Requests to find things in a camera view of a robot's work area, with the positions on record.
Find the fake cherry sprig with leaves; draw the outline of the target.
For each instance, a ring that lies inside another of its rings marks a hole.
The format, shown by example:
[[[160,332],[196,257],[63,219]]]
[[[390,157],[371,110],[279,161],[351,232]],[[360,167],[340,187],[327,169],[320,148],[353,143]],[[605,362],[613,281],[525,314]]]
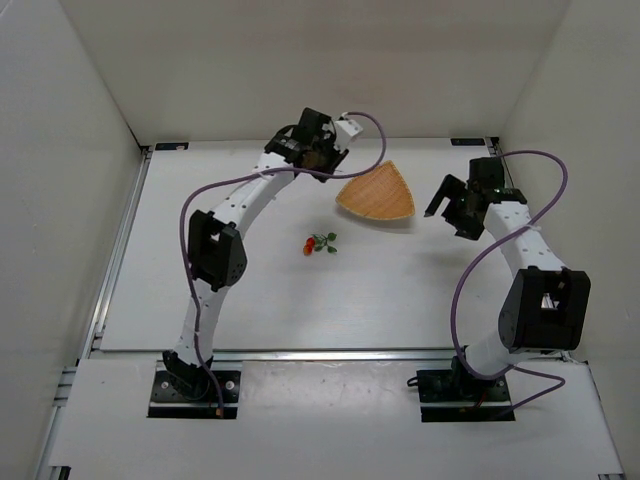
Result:
[[[329,232],[328,234],[312,234],[306,239],[303,246],[303,254],[310,256],[314,252],[326,251],[329,254],[337,254],[338,249],[333,245],[337,239],[337,234]]]

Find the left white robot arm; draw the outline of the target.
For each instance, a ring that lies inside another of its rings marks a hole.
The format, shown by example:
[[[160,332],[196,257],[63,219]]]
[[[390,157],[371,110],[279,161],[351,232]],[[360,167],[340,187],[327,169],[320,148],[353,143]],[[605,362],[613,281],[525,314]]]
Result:
[[[251,179],[209,211],[181,213],[188,221],[181,247],[191,299],[179,340],[163,352],[163,363],[172,387],[187,400],[217,395],[209,374],[212,340],[222,303],[247,268],[243,237],[250,225],[300,169],[326,181],[361,133],[362,127],[347,115],[334,120],[306,108],[296,125],[282,128],[266,144]]]

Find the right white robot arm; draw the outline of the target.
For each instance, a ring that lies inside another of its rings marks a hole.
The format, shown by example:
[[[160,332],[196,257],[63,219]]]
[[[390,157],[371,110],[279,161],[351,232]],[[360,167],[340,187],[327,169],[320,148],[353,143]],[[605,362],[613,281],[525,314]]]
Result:
[[[475,380],[493,381],[522,361],[573,351],[580,344],[591,280],[554,254],[537,227],[560,198],[555,194],[531,214],[524,194],[507,186],[500,157],[480,157],[470,160],[468,179],[447,175],[425,210],[428,217],[440,212],[461,238],[476,241],[489,233],[494,239],[463,272],[450,309],[453,363]],[[506,260],[512,284],[494,331],[463,346],[456,333],[462,289],[473,269],[494,251]]]

